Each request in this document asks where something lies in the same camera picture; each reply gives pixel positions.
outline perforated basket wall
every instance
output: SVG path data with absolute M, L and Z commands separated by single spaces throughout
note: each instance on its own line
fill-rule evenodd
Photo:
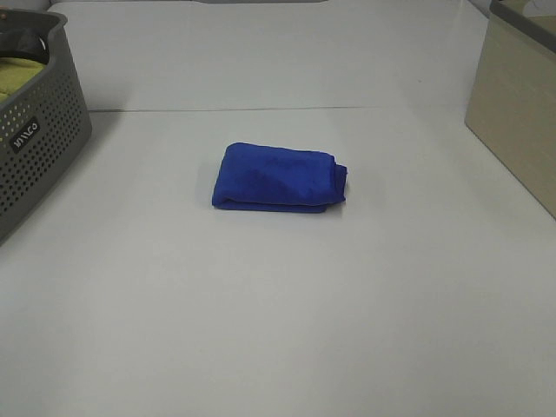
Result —
M 6 10 L 0 30 L 31 27 L 48 39 L 46 68 L 0 103 L 0 242 L 33 209 L 90 137 L 89 113 L 62 15 Z

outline beige box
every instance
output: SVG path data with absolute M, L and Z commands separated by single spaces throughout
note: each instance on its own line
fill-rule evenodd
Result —
M 493 0 L 466 125 L 556 218 L 556 17 Z

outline laundry basket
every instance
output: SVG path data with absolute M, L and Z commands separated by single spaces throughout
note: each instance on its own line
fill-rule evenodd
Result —
M 0 244 L 54 186 L 90 138 L 89 113 L 63 15 L 0 10 L 0 32 L 33 29 L 50 59 L 0 103 Z

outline white tabletop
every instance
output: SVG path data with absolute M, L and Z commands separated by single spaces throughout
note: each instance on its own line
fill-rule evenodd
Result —
M 91 109 L 464 105 L 487 19 L 460 0 L 70 2 Z
M 556 409 L 556 222 L 462 106 L 94 114 L 0 248 L 0 414 Z M 236 141 L 336 155 L 323 215 L 210 207 Z

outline blue towel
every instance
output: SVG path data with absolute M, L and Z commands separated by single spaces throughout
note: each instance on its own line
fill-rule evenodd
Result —
M 321 213 L 346 200 L 347 172 L 323 152 L 234 143 L 222 160 L 212 204 L 227 210 Z

